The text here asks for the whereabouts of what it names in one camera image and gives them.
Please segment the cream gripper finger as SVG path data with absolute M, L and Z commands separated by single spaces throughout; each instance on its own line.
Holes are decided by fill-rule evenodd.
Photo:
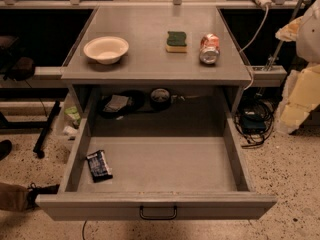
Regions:
M 299 38 L 301 22 L 302 16 L 292 20 L 290 23 L 280 28 L 276 32 L 275 37 L 284 42 L 296 42 Z
M 286 79 L 276 112 L 276 130 L 291 134 L 320 105 L 320 65 L 292 70 Z

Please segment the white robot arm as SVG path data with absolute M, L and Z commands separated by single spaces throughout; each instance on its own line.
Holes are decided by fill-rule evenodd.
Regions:
M 281 41 L 295 41 L 298 57 L 308 63 L 300 72 L 289 73 L 276 112 L 277 131 L 291 134 L 320 105 L 320 0 L 303 16 L 281 28 L 276 37 Z

